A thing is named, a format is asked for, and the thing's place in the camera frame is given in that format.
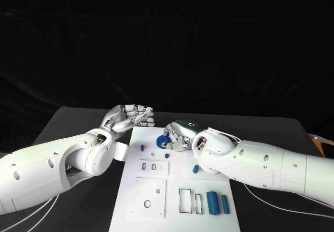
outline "blue cylinder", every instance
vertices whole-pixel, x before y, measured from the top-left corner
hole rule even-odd
[[[215,192],[207,192],[207,207],[211,215],[220,214]]]
[[[198,172],[198,169],[200,169],[200,166],[198,166],[198,165],[194,165],[194,166],[192,166],[192,173],[197,173],[197,172]]]
[[[225,199],[225,195],[221,196],[221,202],[223,202],[223,209],[224,209],[224,214],[228,214],[228,205],[227,205],[227,199]]]

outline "black curtain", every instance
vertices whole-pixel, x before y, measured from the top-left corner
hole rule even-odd
[[[202,1],[22,1],[0,14],[0,151],[61,106],[292,117],[332,137],[326,14],[233,14]]]

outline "black table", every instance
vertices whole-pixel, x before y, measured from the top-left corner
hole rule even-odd
[[[34,144],[86,133],[97,128],[107,110],[63,107],[54,113]],[[241,140],[274,145],[290,151],[320,156],[308,134],[295,119],[246,116],[195,115],[155,112],[155,126],[164,127],[177,119],[189,119],[205,129],[233,134]],[[129,142],[128,131],[117,140]],[[80,182],[57,199],[51,211],[33,231],[46,232],[107,232],[123,162],[116,160],[106,172]],[[261,203],[247,192],[241,183],[230,180],[234,207],[241,232],[326,232],[332,230],[334,219],[290,213]],[[334,210],[286,192],[248,187],[260,199],[277,207],[315,214],[334,216]],[[0,216],[0,231],[21,220],[37,208]],[[43,217],[48,205],[8,232],[30,229]]]

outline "robotic hand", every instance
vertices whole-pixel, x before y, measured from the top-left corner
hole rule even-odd
[[[166,139],[169,131],[174,143]],[[240,140],[211,128],[201,130],[187,120],[165,126],[156,145],[175,151],[191,149],[201,169],[210,174],[223,173],[247,185],[296,193],[334,206],[334,159]]]
[[[115,140],[135,126],[153,127],[152,115],[149,107],[116,105],[99,129],[4,156],[0,159],[0,215],[43,203],[79,182],[100,175],[112,158],[125,161],[129,147]]]

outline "white robotic arm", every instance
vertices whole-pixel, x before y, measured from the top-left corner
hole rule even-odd
[[[0,215],[25,209],[100,175],[112,159],[125,161],[128,145],[115,142],[133,126],[153,126],[152,109],[117,105],[99,129],[27,147],[0,159]]]
[[[246,140],[234,143],[221,132],[201,130],[185,120],[168,124],[164,135],[168,130],[178,140],[161,146],[177,151],[191,148],[198,165],[210,174],[223,173],[247,185],[300,194],[334,206],[332,159]]]

